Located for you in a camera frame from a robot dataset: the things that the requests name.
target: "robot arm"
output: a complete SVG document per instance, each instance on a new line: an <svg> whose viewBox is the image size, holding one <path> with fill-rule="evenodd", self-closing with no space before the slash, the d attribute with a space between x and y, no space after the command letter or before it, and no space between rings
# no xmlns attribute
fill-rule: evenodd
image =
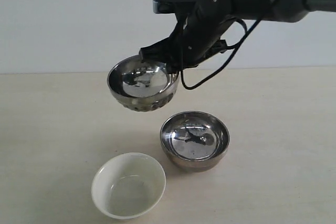
<svg viewBox="0 0 336 224"><path fill-rule="evenodd" d="M143 60L167 63L170 72L198 66L229 47L221 36L234 23L294 23L316 10L336 12L336 0L153 0L154 12L174 13L169 37L140 49Z"/></svg>

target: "white bowl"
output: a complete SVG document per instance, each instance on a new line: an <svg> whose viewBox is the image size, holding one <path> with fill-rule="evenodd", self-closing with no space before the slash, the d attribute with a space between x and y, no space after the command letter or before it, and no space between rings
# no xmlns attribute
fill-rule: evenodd
<svg viewBox="0 0 336 224"><path fill-rule="evenodd" d="M153 209L165 186L165 173L157 160L142 153L126 153L99 169L92 182L91 196L103 214L126 220Z"/></svg>

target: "beige tabletop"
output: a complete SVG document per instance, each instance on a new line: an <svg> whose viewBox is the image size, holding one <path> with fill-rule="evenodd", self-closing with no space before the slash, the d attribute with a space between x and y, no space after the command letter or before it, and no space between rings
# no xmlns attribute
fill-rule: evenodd
<svg viewBox="0 0 336 224"><path fill-rule="evenodd" d="M186 71L193 84L208 71ZM0 223L108 224L90 196L110 158L146 153L164 167L159 204L128 223L336 223L336 68L225 70L165 107L132 112L107 73L0 76ZM187 175L160 147L171 115L213 114L227 155Z"/></svg>

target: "stainless steel bowl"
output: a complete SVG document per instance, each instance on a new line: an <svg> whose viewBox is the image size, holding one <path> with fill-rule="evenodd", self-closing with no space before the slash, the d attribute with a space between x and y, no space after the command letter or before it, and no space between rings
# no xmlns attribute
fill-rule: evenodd
<svg viewBox="0 0 336 224"><path fill-rule="evenodd" d="M187 172L203 172L217 165L230 139L223 122L199 111L172 116L162 125L160 137L168 158Z"/></svg>
<svg viewBox="0 0 336 224"><path fill-rule="evenodd" d="M133 111L153 111L165 106L176 93L179 74L168 74L165 63L127 58L110 71L107 82L112 95Z"/></svg>

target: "white wall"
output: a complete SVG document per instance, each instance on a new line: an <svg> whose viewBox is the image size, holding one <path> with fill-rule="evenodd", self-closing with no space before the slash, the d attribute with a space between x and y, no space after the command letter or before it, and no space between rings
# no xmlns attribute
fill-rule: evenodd
<svg viewBox="0 0 336 224"><path fill-rule="evenodd" d="M169 35L174 15L152 0L0 0L0 73L108 71ZM314 13L296 24L262 23L231 68L336 65L336 14ZM228 42L242 35L239 26ZM216 68L219 55L202 68Z"/></svg>

